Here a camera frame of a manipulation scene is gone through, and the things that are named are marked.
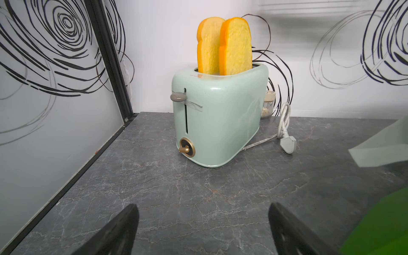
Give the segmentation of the green tote bag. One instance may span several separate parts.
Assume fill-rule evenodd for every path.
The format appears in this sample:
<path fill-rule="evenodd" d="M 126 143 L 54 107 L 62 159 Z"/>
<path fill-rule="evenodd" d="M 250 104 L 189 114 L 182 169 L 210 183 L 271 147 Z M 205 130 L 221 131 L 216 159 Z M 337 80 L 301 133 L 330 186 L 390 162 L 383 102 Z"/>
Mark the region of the green tote bag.
<path fill-rule="evenodd" d="M 408 189 L 383 197 L 365 215 L 340 249 L 342 255 L 408 253 Z"/>

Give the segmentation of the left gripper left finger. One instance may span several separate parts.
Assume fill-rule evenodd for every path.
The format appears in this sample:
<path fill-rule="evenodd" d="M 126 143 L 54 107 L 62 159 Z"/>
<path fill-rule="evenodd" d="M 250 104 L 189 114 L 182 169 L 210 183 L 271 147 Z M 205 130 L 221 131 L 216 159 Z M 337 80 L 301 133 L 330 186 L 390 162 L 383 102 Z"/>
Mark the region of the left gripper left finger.
<path fill-rule="evenodd" d="M 139 225 L 137 205 L 129 204 L 74 255 L 130 255 Z"/>

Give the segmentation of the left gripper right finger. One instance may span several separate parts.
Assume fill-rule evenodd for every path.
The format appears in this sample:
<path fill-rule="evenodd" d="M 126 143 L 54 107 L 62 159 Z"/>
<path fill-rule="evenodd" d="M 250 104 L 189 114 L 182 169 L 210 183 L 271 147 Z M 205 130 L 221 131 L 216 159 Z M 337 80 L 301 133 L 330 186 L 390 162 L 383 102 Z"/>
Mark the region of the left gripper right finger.
<path fill-rule="evenodd" d="M 338 254 L 282 204 L 271 203 L 268 219 L 279 255 Z"/>

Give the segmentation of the paper receipt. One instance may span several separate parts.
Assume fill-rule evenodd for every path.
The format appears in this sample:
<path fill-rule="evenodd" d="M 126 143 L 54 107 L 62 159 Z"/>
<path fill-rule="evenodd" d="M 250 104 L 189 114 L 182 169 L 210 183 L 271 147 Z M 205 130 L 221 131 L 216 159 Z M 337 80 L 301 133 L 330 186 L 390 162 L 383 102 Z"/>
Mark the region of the paper receipt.
<path fill-rule="evenodd" d="M 359 167 L 377 167 L 408 160 L 408 117 L 384 128 L 348 150 Z"/>

